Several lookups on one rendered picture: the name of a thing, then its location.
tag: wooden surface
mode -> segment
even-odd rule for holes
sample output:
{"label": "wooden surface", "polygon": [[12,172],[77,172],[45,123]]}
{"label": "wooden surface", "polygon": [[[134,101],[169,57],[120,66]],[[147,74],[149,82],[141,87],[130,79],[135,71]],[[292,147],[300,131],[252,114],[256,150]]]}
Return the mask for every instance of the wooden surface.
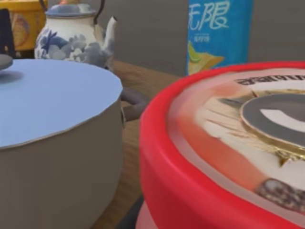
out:
{"label": "wooden surface", "polygon": [[[122,62],[115,62],[114,67],[116,75],[121,78],[124,86],[134,88],[150,98],[179,79],[174,75]],[[113,201],[92,229],[113,229],[141,195],[138,129],[139,121],[137,120],[127,123],[123,130],[124,164],[121,180]]]}

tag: floral teapot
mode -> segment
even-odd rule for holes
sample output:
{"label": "floral teapot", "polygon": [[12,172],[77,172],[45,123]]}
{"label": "floral teapot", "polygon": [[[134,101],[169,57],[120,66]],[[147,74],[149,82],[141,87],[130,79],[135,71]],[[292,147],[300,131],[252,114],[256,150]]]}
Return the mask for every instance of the floral teapot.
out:
{"label": "floral teapot", "polygon": [[39,1],[47,20],[36,40],[36,59],[83,62],[112,70],[117,20],[112,17],[106,31],[97,23],[105,0],[97,13],[79,0],[62,0],[49,9]]}

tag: red container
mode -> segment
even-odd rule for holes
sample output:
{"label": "red container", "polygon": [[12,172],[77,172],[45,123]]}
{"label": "red container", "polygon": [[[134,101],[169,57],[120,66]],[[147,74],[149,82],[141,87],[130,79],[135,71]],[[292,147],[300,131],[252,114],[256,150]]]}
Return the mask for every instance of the red container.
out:
{"label": "red container", "polygon": [[[217,136],[221,131],[213,135],[198,121],[218,122],[230,114],[233,106],[219,101],[278,92],[305,94],[305,62],[218,68],[183,78],[160,92],[141,118],[141,184],[147,207],[140,213],[138,229],[305,228],[305,182],[299,173],[305,171],[305,162],[280,167],[275,164],[278,156],[265,148],[247,145],[247,140],[244,145],[249,148],[243,148],[243,141],[234,146],[233,138]],[[206,118],[208,112],[200,112],[214,105],[211,120]],[[226,128],[239,124],[240,120],[224,121]],[[285,188],[292,193],[280,197],[274,193],[284,193]],[[296,199],[288,203],[288,197]],[[150,226],[144,227],[145,218]]]}

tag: blue can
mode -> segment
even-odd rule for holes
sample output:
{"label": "blue can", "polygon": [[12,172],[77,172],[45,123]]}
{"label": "blue can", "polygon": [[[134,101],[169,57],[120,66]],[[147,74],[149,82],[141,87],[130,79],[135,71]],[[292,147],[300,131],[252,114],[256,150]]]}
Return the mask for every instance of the blue can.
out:
{"label": "blue can", "polygon": [[187,75],[247,62],[253,0],[189,0]]}

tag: gray background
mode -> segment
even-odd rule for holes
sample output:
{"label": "gray background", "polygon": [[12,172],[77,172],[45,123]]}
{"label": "gray background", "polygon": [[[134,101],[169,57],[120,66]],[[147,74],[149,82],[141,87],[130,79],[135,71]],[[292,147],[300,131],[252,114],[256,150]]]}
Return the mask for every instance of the gray background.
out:
{"label": "gray background", "polygon": [[[254,0],[249,61],[305,59],[304,9],[305,0]],[[187,14],[187,0],[106,0],[100,22],[119,20],[117,60],[183,75]]]}

